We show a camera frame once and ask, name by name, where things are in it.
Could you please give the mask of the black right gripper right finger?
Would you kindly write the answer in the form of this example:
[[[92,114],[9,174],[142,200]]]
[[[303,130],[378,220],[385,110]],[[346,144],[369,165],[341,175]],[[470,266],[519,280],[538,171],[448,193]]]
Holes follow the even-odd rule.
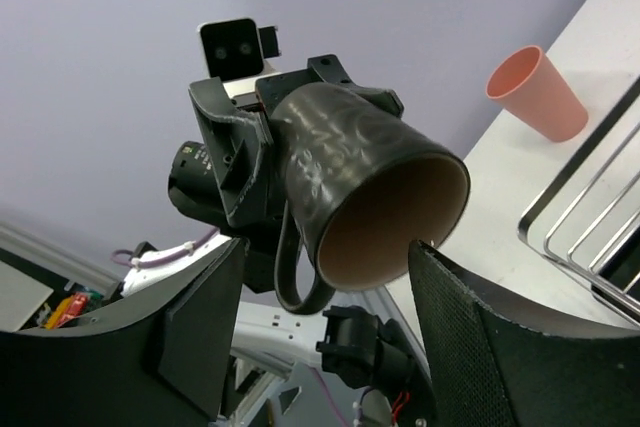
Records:
[[[422,241],[408,260],[439,425],[638,425],[637,330],[539,304]]]

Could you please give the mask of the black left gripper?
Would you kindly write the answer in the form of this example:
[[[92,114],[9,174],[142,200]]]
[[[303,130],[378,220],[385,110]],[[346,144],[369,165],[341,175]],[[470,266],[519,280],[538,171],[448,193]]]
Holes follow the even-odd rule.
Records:
[[[253,292],[274,288],[285,203],[269,120],[288,94],[317,82],[345,87],[395,117],[403,114],[394,91],[355,84],[333,54],[310,58],[302,70],[233,82],[210,78],[188,88],[202,140],[184,143],[176,154],[169,198],[184,216],[248,239],[244,283]]]

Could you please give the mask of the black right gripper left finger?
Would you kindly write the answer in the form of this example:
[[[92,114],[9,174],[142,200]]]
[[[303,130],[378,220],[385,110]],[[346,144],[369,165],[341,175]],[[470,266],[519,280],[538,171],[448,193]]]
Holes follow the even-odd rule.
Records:
[[[68,327],[2,333],[2,425],[211,425],[246,251],[230,240]]]

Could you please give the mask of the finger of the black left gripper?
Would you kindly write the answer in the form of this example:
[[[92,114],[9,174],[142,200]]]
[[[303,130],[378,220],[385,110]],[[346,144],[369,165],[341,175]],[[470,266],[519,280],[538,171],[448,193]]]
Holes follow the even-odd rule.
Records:
[[[350,90],[377,108],[396,118],[402,118],[404,105],[393,89],[353,85],[350,87]]]

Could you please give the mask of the black ceramic mug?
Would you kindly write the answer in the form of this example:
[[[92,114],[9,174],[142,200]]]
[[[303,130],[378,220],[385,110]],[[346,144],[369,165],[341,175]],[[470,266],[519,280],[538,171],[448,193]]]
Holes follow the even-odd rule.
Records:
[[[448,149],[353,91],[311,83],[274,109],[286,195],[275,290],[294,314],[407,272],[408,248],[458,224],[470,175]]]

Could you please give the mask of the pink plastic tumbler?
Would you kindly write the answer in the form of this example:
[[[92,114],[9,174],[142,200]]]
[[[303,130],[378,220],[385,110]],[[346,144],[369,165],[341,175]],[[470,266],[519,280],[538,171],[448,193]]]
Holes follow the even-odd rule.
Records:
[[[556,143],[577,136],[589,114],[562,74],[537,45],[506,58],[486,84],[487,97]]]

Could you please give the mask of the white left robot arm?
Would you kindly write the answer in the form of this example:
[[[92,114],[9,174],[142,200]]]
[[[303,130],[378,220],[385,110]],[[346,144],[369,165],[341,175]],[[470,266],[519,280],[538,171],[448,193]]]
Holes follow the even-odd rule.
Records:
[[[181,214],[212,225],[214,231],[166,250],[141,243],[126,262],[130,270],[119,295],[128,297],[164,280],[227,241],[232,232],[210,192],[213,186],[205,146],[185,142],[169,173],[169,199]],[[426,357],[391,292],[385,287],[353,292],[344,301],[311,316],[241,302],[232,349],[263,369],[274,368],[278,361],[296,361],[334,373],[352,388],[375,388],[391,400],[425,401],[432,393]]]

